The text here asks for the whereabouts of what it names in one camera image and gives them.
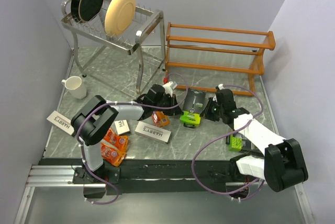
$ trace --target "green box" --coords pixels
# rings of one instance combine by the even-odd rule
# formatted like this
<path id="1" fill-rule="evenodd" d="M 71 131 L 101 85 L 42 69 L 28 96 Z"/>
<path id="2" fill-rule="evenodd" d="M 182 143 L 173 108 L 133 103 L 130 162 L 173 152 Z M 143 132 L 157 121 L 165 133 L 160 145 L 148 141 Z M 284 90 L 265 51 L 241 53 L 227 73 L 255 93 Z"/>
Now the green box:
<path id="1" fill-rule="evenodd" d="M 183 114 L 180 116 L 180 121 L 185 127 L 199 127 L 203 111 L 206 92 L 196 89 L 189 89 L 183 106 Z"/>
<path id="2" fill-rule="evenodd" d="M 226 138 L 226 144 L 229 145 L 229 151 L 232 152 L 240 152 L 244 154 L 251 153 L 257 156 L 263 155 L 261 151 L 249 139 L 247 139 L 239 132 L 228 136 Z"/>

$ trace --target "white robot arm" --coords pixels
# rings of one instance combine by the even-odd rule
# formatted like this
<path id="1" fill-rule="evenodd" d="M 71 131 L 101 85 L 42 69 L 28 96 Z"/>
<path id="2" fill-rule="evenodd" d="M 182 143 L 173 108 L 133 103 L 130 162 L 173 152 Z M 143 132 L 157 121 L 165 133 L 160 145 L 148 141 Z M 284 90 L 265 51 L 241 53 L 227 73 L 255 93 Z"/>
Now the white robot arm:
<path id="1" fill-rule="evenodd" d="M 83 162 L 87 162 L 90 170 L 98 177 L 101 177 L 104 170 L 104 162 L 101 156 L 100 141 L 105 136 L 108 128 L 115 120 L 143 120 L 151 116 L 154 109 L 145 105 L 171 107 L 177 104 L 173 90 L 177 87 L 175 82 L 168 82 L 164 85 L 153 85 L 148 93 L 140 96 L 135 102 L 143 106 L 124 105 L 122 102 L 114 102 L 115 105 L 107 106 L 99 110 L 99 118 L 93 117 L 83 127 L 80 140 L 84 148 Z M 71 120 L 71 125 L 77 132 L 80 125 L 88 115 L 98 106 L 109 103 L 100 96 L 93 97 Z M 166 115 L 172 116 L 181 114 L 179 107 L 173 110 L 162 110 Z"/>
<path id="2" fill-rule="evenodd" d="M 233 93 L 218 85 L 214 98 L 202 113 L 205 118 L 218 121 L 220 118 L 231 129 L 239 131 L 248 138 L 264 155 L 263 158 L 242 155 L 233 160 L 240 174 L 266 180 L 276 192 L 308 179 L 304 157 L 298 141 L 285 139 L 259 123 L 244 108 L 237 108 Z"/>

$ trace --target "white box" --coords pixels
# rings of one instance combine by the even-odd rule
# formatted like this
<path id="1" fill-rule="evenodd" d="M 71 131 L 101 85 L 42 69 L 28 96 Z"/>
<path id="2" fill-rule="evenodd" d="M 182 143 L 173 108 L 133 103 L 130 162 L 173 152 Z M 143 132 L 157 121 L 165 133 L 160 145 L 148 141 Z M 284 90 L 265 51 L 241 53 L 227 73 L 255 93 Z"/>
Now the white box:
<path id="1" fill-rule="evenodd" d="M 150 139 L 161 141 L 165 144 L 169 142 L 171 132 L 162 128 L 152 126 L 142 121 L 138 122 L 135 133 Z"/>
<path id="2" fill-rule="evenodd" d="M 119 136 L 130 134 L 130 129 L 126 120 L 118 120 L 114 121 L 114 123 Z"/>
<path id="3" fill-rule="evenodd" d="M 67 134 L 74 136 L 74 129 L 71 125 L 71 121 L 59 112 L 54 110 L 47 120 L 65 131 Z"/>

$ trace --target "orange package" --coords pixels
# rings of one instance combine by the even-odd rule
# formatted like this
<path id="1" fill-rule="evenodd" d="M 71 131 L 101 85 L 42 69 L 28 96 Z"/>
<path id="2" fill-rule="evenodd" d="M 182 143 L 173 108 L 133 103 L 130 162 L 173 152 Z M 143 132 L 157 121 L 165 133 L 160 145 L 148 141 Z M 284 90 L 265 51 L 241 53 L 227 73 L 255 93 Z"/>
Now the orange package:
<path id="1" fill-rule="evenodd" d="M 107 144 L 101 143 L 101 155 L 113 166 L 119 166 L 122 160 L 124 160 L 126 153 L 114 149 Z"/>
<path id="2" fill-rule="evenodd" d="M 170 123 L 169 118 L 161 111 L 154 111 L 151 118 L 157 127 L 167 126 Z"/>
<path id="3" fill-rule="evenodd" d="M 114 133 L 112 129 L 109 128 L 108 132 L 104 136 L 104 140 L 114 145 L 121 152 L 127 152 L 127 147 L 128 147 L 128 137 L 127 136 L 119 136 L 118 134 Z"/>

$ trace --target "white mug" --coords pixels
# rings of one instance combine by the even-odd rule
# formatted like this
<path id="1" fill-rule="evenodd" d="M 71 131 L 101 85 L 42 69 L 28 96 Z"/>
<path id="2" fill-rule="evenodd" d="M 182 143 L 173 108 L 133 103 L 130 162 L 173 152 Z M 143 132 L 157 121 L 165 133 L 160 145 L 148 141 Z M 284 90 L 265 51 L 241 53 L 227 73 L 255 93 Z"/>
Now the white mug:
<path id="1" fill-rule="evenodd" d="M 62 80 L 62 84 L 75 98 L 82 99 L 86 97 L 87 90 L 79 76 L 72 76 L 66 80 Z"/>

